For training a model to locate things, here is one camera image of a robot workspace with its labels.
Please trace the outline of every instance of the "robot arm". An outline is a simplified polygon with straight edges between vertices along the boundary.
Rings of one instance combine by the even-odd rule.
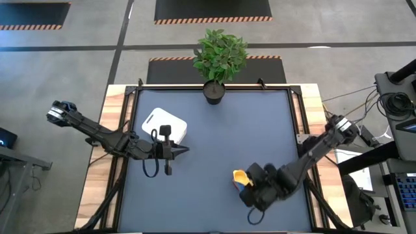
[[[240,192],[246,206],[266,211],[276,200],[288,198],[299,189],[314,164],[334,147],[353,142],[358,133],[356,125],[344,116],[332,116],[325,129],[325,133],[318,137],[311,136],[302,144],[300,159],[278,170],[272,164],[261,168],[253,163],[246,171],[252,183]]]
[[[111,131],[97,122],[84,117],[77,111],[75,104],[67,101],[54,101],[51,109],[46,114],[47,120],[60,127],[73,127],[89,136],[86,141],[92,145],[93,141],[101,144],[104,150],[117,157],[130,157],[136,160],[165,159],[165,173],[170,175],[172,169],[168,161],[174,160],[179,154],[189,150],[184,146],[174,144],[169,140],[170,125],[163,125],[160,134],[165,137],[163,142],[157,140],[157,131],[152,131],[153,143],[139,139],[134,132],[123,132],[123,129]]]

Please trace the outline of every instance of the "gray floor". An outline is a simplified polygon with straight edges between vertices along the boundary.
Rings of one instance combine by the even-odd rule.
[[[195,44],[206,27],[223,28],[249,43],[416,41],[416,17],[405,0],[270,0],[274,21],[154,25],[155,0],[136,0],[125,45]],[[0,31],[1,47],[115,46],[127,0],[73,0],[59,31]],[[395,71],[415,58],[416,47],[249,49],[251,55],[281,55],[288,83],[318,83],[323,99],[370,86],[374,74]],[[53,161],[36,173],[38,192],[24,194],[15,233],[72,229],[91,147],[85,136],[46,122],[54,100],[77,104],[97,120],[114,51],[0,52],[0,126],[19,135],[17,150]],[[191,50],[123,51],[116,84],[146,80],[151,57],[192,56]],[[371,90],[326,102],[344,114]],[[363,110],[351,114],[359,118]],[[364,124],[381,135],[387,120],[372,110]]]

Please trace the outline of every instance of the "black metal frame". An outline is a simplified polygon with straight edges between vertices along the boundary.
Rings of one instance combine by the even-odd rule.
[[[134,100],[133,100],[133,106],[132,106],[132,110],[131,110],[131,116],[130,116],[130,124],[129,124],[129,130],[132,131],[135,125],[135,117],[136,117],[136,111],[137,111],[137,105],[138,105],[138,99],[140,96],[140,91],[142,90],[202,90],[202,84],[192,84],[192,85],[187,85],[187,84],[183,84],[183,85],[176,85],[176,84],[172,84],[172,85],[150,85],[147,84],[146,86],[143,86],[143,84],[141,83],[141,81],[139,82],[139,86],[127,86],[125,88],[125,97],[123,100],[123,105],[122,105],[122,113],[120,116],[120,122],[119,122],[119,126],[121,127],[124,122],[125,122],[125,115],[127,112],[127,105],[129,102],[129,97],[131,96],[131,94],[134,94]],[[299,117],[301,117],[302,119],[302,124],[304,127],[304,133],[305,134],[309,134],[309,126],[307,124],[307,118],[306,118],[306,110],[304,107],[304,102],[302,99],[302,92],[300,92],[301,88],[300,86],[262,86],[259,84],[253,84],[253,85],[238,85],[238,84],[231,84],[231,85],[227,85],[227,90],[258,90],[258,91],[276,91],[276,90],[283,90],[286,91],[287,93],[287,98],[289,100],[289,108],[290,108],[290,112],[291,112],[291,118],[292,118],[292,122],[293,122],[293,129],[294,129],[294,137],[296,138],[296,134],[299,134],[299,126],[298,126],[298,122],[297,122],[297,118],[298,116],[296,116],[296,111],[294,109],[294,100],[293,100],[293,94],[296,94],[298,96],[298,104],[299,104],[299,108],[300,108],[300,115]],[[127,173],[127,165],[128,165],[128,161],[129,159],[123,158],[123,162],[122,162],[122,169],[120,171],[120,175],[119,177],[123,177],[122,179],[122,183],[120,185],[120,189],[118,191],[118,195],[117,195],[117,199],[116,199],[116,207],[115,207],[115,211],[114,211],[114,220],[112,223],[112,227],[111,229],[114,230],[115,232],[117,232],[118,230],[118,225],[119,225],[119,221],[120,221],[120,210],[121,210],[121,206],[122,206],[122,198],[123,198],[123,193],[124,193],[124,183],[125,183],[125,175]],[[109,174],[109,182],[107,183],[107,191],[106,191],[106,195],[108,194],[109,190],[112,188],[112,185],[114,183],[114,178],[115,178],[115,173],[116,173],[116,168],[117,168],[117,164],[118,164],[118,159],[117,158],[113,158],[112,162],[111,162],[111,166],[110,166],[110,174]],[[312,173],[313,173],[313,182],[314,184],[316,184],[317,188],[319,189],[320,192],[322,192],[322,188],[320,185],[320,179],[319,179],[319,174],[317,171],[317,166],[315,165],[314,167],[312,167]],[[305,196],[306,196],[306,203],[308,206],[308,210],[309,210],[309,221],[311,224],[311,229],[314,230],[317,228],[317,221],[315,218],[315,212],[313,209],[313,204],[312,204],[312,197],[311,197],[311,193],[309,192],[309,190],[307,189],[307,186],[304,184],[304,191],[305,191]],[[323,209],[321,209],[321,217],[322,217],[322,223],[324,224],[324,228],[328,228],[328,218],[326,217],[326,215],[324,214]],[[107,228],[107,216],[108,216],[108,208],[105,211],[105,214],[103,215],[103,218],[101,219],[101,223],[100,223],[100,229],[105,229]]]

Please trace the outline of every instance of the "black mat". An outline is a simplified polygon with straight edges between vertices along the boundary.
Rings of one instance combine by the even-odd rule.
[[[192,57],[152,58],[149,62],[148,84],[203,84],[205,79],[193,67]],[[249,56],[232,82],[255,84],[262,78],[266,84],[286,84],[283,64],[279,56]]]
[[[155,23],[270,21],[268,0],[157,0]]]
[[[55,30],[71,3],[0,3],[0,30]]]

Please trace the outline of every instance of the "dark gray table surface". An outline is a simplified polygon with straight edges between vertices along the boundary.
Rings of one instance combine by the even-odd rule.
[[[416,102],[416,92],[413,89],[411,82],[416,79],[416,75],[411,75],[403,80],[403,83],[400,85],[392,84],[389,79],[387,78],[386,74],[376,74],[376,84],[377,89],[380,95],[386,93],[395,93],[395,92],[404,92],[406,93],[409,98]],[[405,160],[416,160],[416,134],[415,133],[408,133],[405,131],[397,131],[396,125],[401,124],[405,121],[411,120],[415,118],[413,115],[410,116],[408,119],[403,121],[394,121],[388,120],[391,133],[393,138],[395,139],[396,146],[398,153],[402,159]]]
[[[160,107],[187,122],[182,145],[190,148],[171,163],[173,175],[161,170],[146,178],[141,161],[129,161],[120,232],[310,231],[303,187],[274,203],[257,226],[232,183],[233,170],[254,162],[278,168],[298,158],[286,91],[227,91],[219,105],[207,104],[199,91],[140,93],[136,133],[151,111]],[[146,161],[154,172],[154,161]],[[253,212],[252,220],[260,217]]]

